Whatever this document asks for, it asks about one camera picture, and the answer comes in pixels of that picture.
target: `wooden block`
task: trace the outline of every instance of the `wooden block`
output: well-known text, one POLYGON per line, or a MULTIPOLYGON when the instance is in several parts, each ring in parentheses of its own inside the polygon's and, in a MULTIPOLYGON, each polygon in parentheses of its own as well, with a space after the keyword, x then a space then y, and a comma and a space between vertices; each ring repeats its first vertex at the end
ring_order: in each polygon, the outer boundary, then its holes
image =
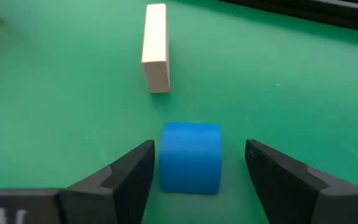
POLYGON ((142 66, 151 93, 170 91, 167 6, 165 4, 147 6, 142 66))

